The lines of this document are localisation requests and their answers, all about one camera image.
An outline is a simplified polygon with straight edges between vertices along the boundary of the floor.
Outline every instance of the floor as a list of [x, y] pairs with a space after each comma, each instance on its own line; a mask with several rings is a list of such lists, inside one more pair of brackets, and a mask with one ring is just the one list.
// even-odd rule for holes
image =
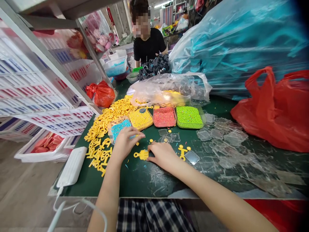
[[[47, 231], [54, 216], [55, 198], [48, 193], [63, 163], [21, 163], [14, 154], [25, 144], [0, 139], [0, 232]], [[187, 206], [197, 231], [227, 231], [200, 200], [181, 203]], [[55, 231], [86, 231], [91, 212], [89, 208], [81, 215], [64, 211]]]

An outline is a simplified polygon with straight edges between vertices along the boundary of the dark hair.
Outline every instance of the dark hair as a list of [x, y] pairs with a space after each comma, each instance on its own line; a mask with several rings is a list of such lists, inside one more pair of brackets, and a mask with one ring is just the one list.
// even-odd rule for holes
[[149, 14], [148, 0], [130, 0], [130, 14], [132, 22], [135, 23], [138, 16]]

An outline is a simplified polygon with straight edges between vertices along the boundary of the hand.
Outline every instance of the hand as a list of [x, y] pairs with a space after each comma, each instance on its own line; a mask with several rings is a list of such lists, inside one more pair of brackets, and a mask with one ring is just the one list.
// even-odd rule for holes
[[170, 172], [170, 169], [177, 165], [178, 162], [182, 162], [169, 143], [152, 142], [148, 145], [148, 151], [152, 151], [155, 157], [148, 157], [147, 161], [159, 165], [168, 172]]
[[[133, 139], [130, 139], [131, 136], [139, 135]], [[117, 159], [120, 163], [128, 156], [134, 145], [144, 138], [145, 135], [142, 132], [139, 132], [134, 127], [125, 127], [121, 130], [117, 136], [116, 143], [113, 149], [111, 158], [113, 160]]]

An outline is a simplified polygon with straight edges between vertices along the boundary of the black t-shirt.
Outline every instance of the black t-shirt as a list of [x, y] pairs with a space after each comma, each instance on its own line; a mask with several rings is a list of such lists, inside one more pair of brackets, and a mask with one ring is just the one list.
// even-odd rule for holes
[[141, 38], [136, 38], [134, 41], [134, 60], [141, 59], [141, 65], [149, 59], [156, 58], [156, 53], [159, 54], [166, 49], [163, 36], [156, 28], [151, 28], [150, 37], [144, 41]]

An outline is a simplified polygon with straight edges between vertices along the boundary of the fluorescent light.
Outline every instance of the fluorescent light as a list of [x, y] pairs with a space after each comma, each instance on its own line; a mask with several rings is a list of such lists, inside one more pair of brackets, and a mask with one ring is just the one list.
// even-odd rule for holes
[[165, 3], [161, 3], [161, 4], [159, 4], [159, 5], [154, 6], [154, 8], [155, 8], [155, 9], [156, 9], [156, 8], [160, 8], [160, 7], [162, 7], [162, 6], [166, 5], [166, 4], [169, 4], [169, 3], [172, 2], [172, 1], [173, 1], [173, 0], [167, 1], [167, 2], [165, 2]]

